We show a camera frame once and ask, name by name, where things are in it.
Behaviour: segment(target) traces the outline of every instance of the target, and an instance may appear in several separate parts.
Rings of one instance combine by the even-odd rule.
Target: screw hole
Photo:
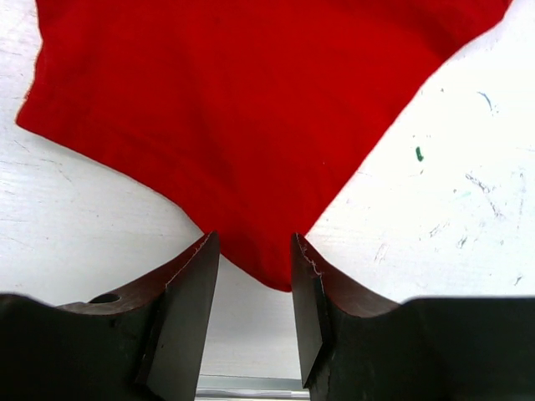
[[[120,296],[118,296],[117,294],[110,293],[99,295],[98,297],[93,298],[91,301],[89,301],[89,303],[112,303],[119,300]]]

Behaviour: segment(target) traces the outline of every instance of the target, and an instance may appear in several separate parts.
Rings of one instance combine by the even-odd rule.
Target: green mark
[[[416,148],[416,157],[418,158],[418,161],[422,161],[424,159],[424,156],[421,155],[420,146]]]

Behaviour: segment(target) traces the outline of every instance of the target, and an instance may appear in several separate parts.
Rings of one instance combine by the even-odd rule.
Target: scratched surface
[[[396,301],[535,292],[535,2],[421,88],[309,232]],[[200,236],[146,187],[17,128],[38,51],[32,0],[0,0],[0,291],[87,301]],[[222,261],[202,372],[299,378],[288,294]]]

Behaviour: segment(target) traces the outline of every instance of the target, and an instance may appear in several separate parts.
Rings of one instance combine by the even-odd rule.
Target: red cloth
[[[167,196],[290,290],[306,233],[418,88],[509,0],[37,0],[18,115]]]

